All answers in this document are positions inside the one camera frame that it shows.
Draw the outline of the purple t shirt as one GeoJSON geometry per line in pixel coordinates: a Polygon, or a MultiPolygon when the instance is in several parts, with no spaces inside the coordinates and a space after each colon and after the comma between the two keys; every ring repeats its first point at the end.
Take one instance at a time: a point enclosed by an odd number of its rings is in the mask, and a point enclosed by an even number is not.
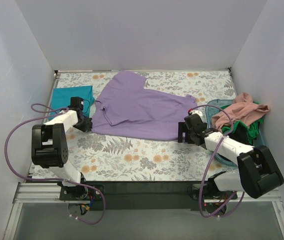
{"type": "Polygon", "coordinates": [[[102,135],[173,141],[178,123],[197,105],[191,95],[178,96],[145,89],[146,78],[121,71],[95,101],[92,132],[102,135]]]}

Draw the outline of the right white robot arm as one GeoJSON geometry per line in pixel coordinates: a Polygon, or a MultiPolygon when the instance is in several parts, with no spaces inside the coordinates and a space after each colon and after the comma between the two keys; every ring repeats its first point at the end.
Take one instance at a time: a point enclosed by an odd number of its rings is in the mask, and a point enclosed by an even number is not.
{"type": "Polygon", "coordinates": [[[221,198],[226,191],[242,191],[257,199],[284,184],[284,177],[268,147],[240,143],[214,128],[208,128],[198,114],[178,123],[178,142],[186,141],[216,152],[235,163],[236,172],[220,172],[205,181],[208,194],[221,198]]]}

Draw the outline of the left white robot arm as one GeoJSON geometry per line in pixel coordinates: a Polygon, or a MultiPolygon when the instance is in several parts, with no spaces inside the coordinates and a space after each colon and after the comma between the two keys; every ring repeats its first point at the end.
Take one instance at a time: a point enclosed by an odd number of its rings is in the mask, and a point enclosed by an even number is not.
{"type": "Polygon", "coordinates": [[[44,124],[32,127],[31,160],[36,166],[49,169],[63,185],[71,188],[71,194],[77,200],[88,195],[88,187],[81,182],[84,176],[69,161],[66,133],[76,128],[87,133],[92,129],[91,118],[84,115],[84,102],[81,97],[70,98],[70,105],[62,109],[58,116],[44,124]]]}

